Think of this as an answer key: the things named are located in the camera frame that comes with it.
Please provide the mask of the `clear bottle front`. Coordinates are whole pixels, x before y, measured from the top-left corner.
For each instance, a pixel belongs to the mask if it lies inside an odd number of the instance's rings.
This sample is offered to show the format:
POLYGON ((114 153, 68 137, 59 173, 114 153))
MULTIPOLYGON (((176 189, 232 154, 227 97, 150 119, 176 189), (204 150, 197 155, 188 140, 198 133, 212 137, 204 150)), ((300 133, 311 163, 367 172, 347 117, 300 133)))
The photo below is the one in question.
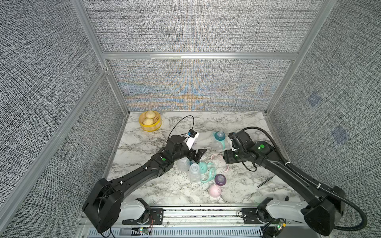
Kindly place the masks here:
POLYGON ((198 182, 200 181, 200 178, 201 178, 201 173, 200 173, 199 164, 197 163, 191 164, 188 170, 188 179, 191 182, 198 182))

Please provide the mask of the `dark teal nipple collar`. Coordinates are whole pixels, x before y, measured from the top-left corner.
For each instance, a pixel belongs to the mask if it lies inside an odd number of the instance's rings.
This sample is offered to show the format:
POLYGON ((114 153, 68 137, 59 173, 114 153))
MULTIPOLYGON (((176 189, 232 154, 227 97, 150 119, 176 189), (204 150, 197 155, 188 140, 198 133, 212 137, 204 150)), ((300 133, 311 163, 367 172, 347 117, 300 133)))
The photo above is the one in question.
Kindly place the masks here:
POLYGON ((214 133, 214 138, 217 141, 224 141, 225 138, 226 138, 226 135, 222 131, 217 131, 217 132, 214 133))

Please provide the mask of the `purple nipple collar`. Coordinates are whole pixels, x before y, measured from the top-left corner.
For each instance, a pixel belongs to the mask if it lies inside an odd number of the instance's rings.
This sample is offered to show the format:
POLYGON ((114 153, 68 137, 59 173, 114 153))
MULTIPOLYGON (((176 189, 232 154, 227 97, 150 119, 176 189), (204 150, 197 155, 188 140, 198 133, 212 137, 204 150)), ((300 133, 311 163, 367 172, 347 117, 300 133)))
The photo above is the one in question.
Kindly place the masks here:
POLYGON ((227 178, 223 174, 217 174, 214 181, 218 186, 224 186, 227 182, 227 178))

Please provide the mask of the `clear baby bottle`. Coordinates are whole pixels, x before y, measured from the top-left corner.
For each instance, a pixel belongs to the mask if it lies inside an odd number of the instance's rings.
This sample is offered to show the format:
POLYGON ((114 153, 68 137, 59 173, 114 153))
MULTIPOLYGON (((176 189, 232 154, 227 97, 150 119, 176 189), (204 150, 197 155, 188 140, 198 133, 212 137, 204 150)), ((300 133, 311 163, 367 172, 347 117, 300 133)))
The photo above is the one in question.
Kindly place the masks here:
POLYGON ((214 140, 212 143, 212 149, 216 153, 219 153, 225 149, 224 143, 222 143, 221 141, 214 140))

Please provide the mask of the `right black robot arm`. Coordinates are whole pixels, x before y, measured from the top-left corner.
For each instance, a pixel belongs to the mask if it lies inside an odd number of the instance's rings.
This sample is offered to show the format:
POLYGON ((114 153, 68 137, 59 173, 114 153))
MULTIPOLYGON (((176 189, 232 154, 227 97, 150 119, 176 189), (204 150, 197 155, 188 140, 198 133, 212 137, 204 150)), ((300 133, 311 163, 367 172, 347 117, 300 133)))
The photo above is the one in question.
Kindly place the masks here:
POLYGON ((231 149, 225 150, 227 164, 251 162, 263 167, 286 182, 304 199, 292 203, 266 198, 255 212, 255 217, 269 223, 277 219, 307 224, 320 235, 328 236, 336 228, 344 214, 345 192, 338 186, 329 187, 317 181, 286 160, 279 152, 274 139, 254 142, 245 130, 228 135, 231 149))

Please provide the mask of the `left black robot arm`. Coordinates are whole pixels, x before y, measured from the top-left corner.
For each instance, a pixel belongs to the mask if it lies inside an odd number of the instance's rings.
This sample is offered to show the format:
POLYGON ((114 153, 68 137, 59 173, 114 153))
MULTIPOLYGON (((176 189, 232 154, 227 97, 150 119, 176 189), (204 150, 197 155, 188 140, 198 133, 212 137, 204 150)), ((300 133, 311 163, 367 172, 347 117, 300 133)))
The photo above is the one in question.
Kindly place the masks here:
POLYGON ((194 150, 185 137, 174 135, 166 146, 151 156, 138 169, 113 180, 100 179, 94 185, 82 207, 98 233, 108 231, 118 220, 123 200, 146 182, 156 179, 174 166, 175 161, 187 158, 199 162, 206 149, 194 150))

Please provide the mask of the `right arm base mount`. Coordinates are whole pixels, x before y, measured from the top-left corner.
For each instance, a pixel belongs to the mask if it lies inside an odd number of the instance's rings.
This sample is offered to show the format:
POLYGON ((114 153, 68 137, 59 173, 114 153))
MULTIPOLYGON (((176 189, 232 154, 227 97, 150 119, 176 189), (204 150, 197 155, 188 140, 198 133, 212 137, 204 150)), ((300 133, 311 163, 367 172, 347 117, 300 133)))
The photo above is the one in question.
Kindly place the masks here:
POLYGON ((241 216, 246 225, 265 225, 269 222, 274 224, 280 224, 285 222, 285 219, 275 219, 271 217, 265 210, 258 210, 257 207, 252 208, 242 208, 241 216))

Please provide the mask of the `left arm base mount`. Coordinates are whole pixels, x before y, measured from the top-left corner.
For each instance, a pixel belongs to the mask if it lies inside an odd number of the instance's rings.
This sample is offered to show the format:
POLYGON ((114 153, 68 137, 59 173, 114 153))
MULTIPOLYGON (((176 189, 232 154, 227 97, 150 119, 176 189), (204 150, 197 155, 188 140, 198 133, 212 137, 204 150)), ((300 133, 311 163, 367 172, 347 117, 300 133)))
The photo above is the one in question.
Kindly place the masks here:
POLYGON ((123 225, 162 225, 164 218, 164 209, 150 209, 143 212, 138 219, 123 220, 123 225))

